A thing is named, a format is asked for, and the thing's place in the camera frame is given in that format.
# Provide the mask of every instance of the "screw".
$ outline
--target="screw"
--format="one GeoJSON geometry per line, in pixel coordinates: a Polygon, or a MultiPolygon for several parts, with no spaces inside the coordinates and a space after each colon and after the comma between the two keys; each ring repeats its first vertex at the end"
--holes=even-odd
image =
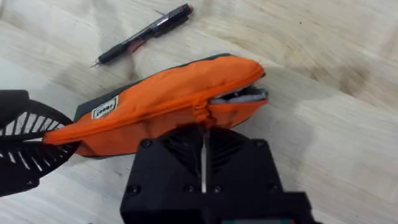
{"type": "Polygon", "coordinates": [[[223,189],[220,186],[214,187],[213,191],[214,193],[220,193],[223,189]]]}
{"type": "Polygon", "coordinates": [[[150,145],[152,145],[152,141],[149,139],[142,140],[141,142],[141,146],[144,148],[148,148],[150,145]]]}
{"type": "Polygon", "coordinates": [[[184,187],[184,191],[186,191],[186,192],[195,192],[196,191],[196,187],[195,186],[193,186],[193,185],[186,185],[185,187],[184,187]]]}
{"type": "Polygon", "coordinates": [[[257,140],[256,141],[256,146],[257,147],[264,147],[267,145],[267,142],[265,140],[257,140]]]}
{"type": "Polygon", "coordinates": [[[127,192],[131,195],[137,195],[141,191],[141,187],[138,185],[130,185],[127,187],[127,192]]]}

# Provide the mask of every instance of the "pen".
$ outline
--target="pen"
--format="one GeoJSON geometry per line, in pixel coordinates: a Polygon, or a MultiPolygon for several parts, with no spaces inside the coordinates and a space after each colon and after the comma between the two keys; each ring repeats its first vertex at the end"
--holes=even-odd
{"type": "Polygon", "coordinates": [[[167,33],[168,31],[171,31],[172,29],[176,28],[177,26],[187,21],[188,16],[191,14],[192,11],[193,11],[192,6],[184,4],[174,9],[173,11],[163,15],[161,18],[149,24],[149,26],[143,28],[141,31],[134,34],[127,40],[121,42],[118,45],[115,45],[107,52],[103,53],[101,56],[99,56],[96,59],[95,64],[90,68],[95,67],[97,65],[106,64],[118,58],[119,56],[124,54],[128,50],[128,48],[132,45],[134,45],[135,48],[138,48],[150,38],[160,37],[161,35],[167,33]]]}

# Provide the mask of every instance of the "table surface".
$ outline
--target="table surface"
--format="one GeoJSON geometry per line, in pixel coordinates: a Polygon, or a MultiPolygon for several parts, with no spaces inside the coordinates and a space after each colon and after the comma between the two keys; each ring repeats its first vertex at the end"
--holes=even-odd
{"type": "MultiPolygon", "coordinates": [[[[325,223],[398,223],[398,1],[192,0],[192,19],[110,67],[100,53],[184,1],[1,0],[0,89],[69,117],[168,67],[229,52],[260,62],[270,103],[236,129],[269,141],[287,190],[325,223]]],[[[1,223],[122,223],[134,156],[73,156],[29,192],[0,198],[1,223]]]]}

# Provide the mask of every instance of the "zipper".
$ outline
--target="zipper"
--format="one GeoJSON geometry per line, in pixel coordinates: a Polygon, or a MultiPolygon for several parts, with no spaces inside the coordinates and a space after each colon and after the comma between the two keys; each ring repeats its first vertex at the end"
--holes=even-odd
{"type": "Polygon", "coordinates": [[[102,122],[100,124],[92,124],[90,126],[86,126],[85,130],[83,130],[78,134],[75,134],[75,131],[65,131],[63,135],[68,137],[57,138],[57,141],[54,142],[51,141],[51,142],[54,144],[62,144],[64,142],[69,142],[75,139],[79,140],[85,136],[97,134],[103,131],[109,131],[114,128],[120,128],[125,125],[129,125],[131,123],[142,121],[144,119],[153,118],[165,113],[170,113],[175,110],[180,110],[189,107],[193,107],[194,112],[198,115],[197,120],[201,121],[203,125],[208,126],[215,121],[213,121],[210,118],[210,112],[207,109],[207,99],[228,92],[230,90],[238,89],[253,84],[259,78],[261,78],[261,75],[258,75],[259,73],[261,74],[263,73],[262,67],[260,65],[257,66],[257,68],[253,70],[253,72],[243,80],[236,80],[235,82],[229,83],[227,85],[214,87],[210,90],[206,90],[191,96],[186,96],[177,100],[173,100],[173,102],[166,108],[162,107],[162,105],[158,105],[154,106],[153,109],[150,111],[145,110],[137,114],[129,114],[129,116],[123,117],[122,119],[118,120],[118,122],[112,122],[112,123],[102,122]]]}
{"type": "Polygon", "coordinates": [[[196,122],[201,124],[204,128],[210,128],[216,123],[215,119],[211,117],[207,101],[193,104],[192,113],[196,122]]]}

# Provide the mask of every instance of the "orange pencil case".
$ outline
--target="orange pencil case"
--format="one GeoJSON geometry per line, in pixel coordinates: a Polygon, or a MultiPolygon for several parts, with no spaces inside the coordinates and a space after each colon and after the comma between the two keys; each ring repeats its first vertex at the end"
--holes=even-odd
{"type": "Polygon", "coordinates": [[[252,86],[264,75],[257,62],[230,54],[170,68],[80,105],[75,123],[46,133],[44,142],[81,141],[79,155],[117,156],[189,123],[230,128],[268,102],[252,86]]]}

